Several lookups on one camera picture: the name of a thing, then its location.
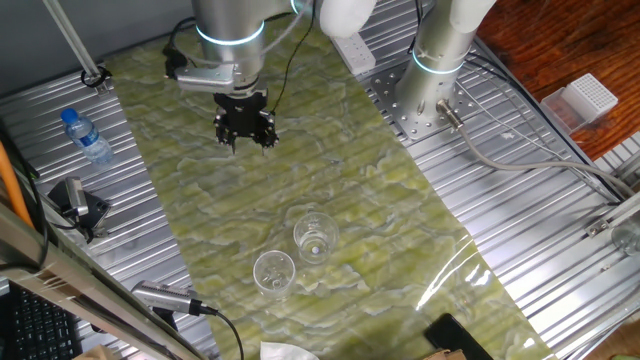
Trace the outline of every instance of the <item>orange pole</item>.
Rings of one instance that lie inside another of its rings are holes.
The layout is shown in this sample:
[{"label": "orange pole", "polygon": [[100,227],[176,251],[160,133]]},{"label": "orange pole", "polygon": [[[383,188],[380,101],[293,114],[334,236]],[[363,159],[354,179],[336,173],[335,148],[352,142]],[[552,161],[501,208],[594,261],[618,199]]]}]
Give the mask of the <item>orange pole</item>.
[{"label": "orange pole", "polygon": [[33,222],[31,222],[31,217],[29,216],[29,211],[27,211],[27,205],[24,202],[24,197],[22,197],[20,185],[18,185],[18,178],[16,177],[16,173],[13,171],[11,161],[9,161],[9,156],[7,155],[7,151],[4,149],[2,143],[0,143],[0,175],[2,175],[4,184],[7,187],[9,199],[11,200],[11,205],[13,205],[13,211],[22,219],[22,221],[34,228]]}]

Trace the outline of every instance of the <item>blue ring light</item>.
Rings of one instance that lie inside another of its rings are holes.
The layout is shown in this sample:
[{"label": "blue ring light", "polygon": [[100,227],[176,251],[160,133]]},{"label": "blue ring light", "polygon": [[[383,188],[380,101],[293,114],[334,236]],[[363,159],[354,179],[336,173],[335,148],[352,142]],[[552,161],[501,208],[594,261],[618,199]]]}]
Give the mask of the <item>blue ring light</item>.
[{"label": "blue ring light", "polygon": [[196,30],[198,31],[198,34],[200,34],[200,36],[202,36],[203,39],[214,43],[216,45],[223,45],[223,46],[234,46],[234,45],[242,45],[242,44],[246,44],[249,41],[257,38],[260,33],[264,30],[264,21],[262,22],[262,25],[260,25],[260,29],[258,29],[258,31],[256,31],[255,33],[253,33],[252,35],[250,35],[249,37],[246,37],[244,39],[240,39],[240,40],[218,40],[218,39],[214,39],[212,37],[209,37],[207,35],[205,35],[205,33],[203,33],[199,27],[196,26]]},{"label": "blue ring light", "polygon": [[418,66],[427,72],[430,72],[432,74],[436,74],[436,75],[447,75],[447,74],[452,74],[458,70],[460,70],[462,68],[462,65],[464,65],[464,61],[462,62],[462,64],[460,64],[460,66],[458,66],[457,68],[453,69],[453,70],[448,70],[448,71],[439,71],[439,70],[433,70],[433,69],[429,69],[428,67],[424,66],[422,63],[420,63],[420,61],[418,61],[418,58],[416,57],[416,52],[413,52],[413,60],[415,60],[416,64],[418,64]]}]

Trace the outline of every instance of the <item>keyboard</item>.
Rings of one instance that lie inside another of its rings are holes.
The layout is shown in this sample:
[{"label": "keyboard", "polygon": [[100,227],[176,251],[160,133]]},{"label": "keyboard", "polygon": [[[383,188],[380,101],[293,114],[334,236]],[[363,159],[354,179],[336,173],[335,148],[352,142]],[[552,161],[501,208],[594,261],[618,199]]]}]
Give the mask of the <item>keyboard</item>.
[{"label": "keyboard", "polygon": [[14,284],[0,300],[0,321],[10,324],[0,359],[71,360],[82,352],[70,313]]}]

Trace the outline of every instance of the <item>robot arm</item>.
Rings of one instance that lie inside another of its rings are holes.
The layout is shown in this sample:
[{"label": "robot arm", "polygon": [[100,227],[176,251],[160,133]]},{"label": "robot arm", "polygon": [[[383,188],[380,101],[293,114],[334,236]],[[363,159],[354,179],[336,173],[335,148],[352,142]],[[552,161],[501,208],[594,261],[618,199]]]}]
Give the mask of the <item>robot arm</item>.
[{"label": "robot arm", "polygon": [[[413,61],[396,86],[399,105],[416,121],[439,116],[436,104],[453,94],[457,74],[476,30],[496,0],[437,0],[418,29]],[[282,13],[313,13],[322,31],[349,37],[368,20],[376,0],[192,0],[206,60],[216,68],[176,69],[185,90],[213,93],[218,141],[235,149],[237,137],[263,148],[278,142],[275,114],[265,110],[265,20]]]},{"label": "robot arm", "polygon": [[278,142],[275,114],[265,111],[265,20],[288,12],[312,14],[329,36],[349,37],[373,11],[376,0],[192,0],[204,58],[224,63],[215,68],[175,69],[171,76],[185,90],[210,92],[219,105],[214,126],[220,143],[235,151],[237,137],[263,148]]}]

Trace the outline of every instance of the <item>plastic sheet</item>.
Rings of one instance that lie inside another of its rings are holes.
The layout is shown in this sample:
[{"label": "plastic sheet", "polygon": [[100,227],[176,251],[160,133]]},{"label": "plastic sheet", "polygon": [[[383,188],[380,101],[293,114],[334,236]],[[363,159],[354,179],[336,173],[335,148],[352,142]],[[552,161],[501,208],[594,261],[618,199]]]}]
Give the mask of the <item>plastic sheet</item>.
[{"label": "plastic sheet", "polygon": [[[273,93],[304,30],[266,58]],[[195,288],[234,322],[248,359],[261,341],[323,360],[423,358],[434,349],[422,332],[446,312],[495,359],[552,357],[329,39],[312,32],[298,52],[276,119],[280,145],[266,156],[250,141],[235,156],[215,143],[211,96],[158,75],[164,44],[108,66]],[[340,227],[323,266],[296,257],[293,226],[309,210]],[[253,283],[253,263],[274,249],[298,270],[284,302]],[[232,332],[211,324],[223,358],[237,359]]]}]

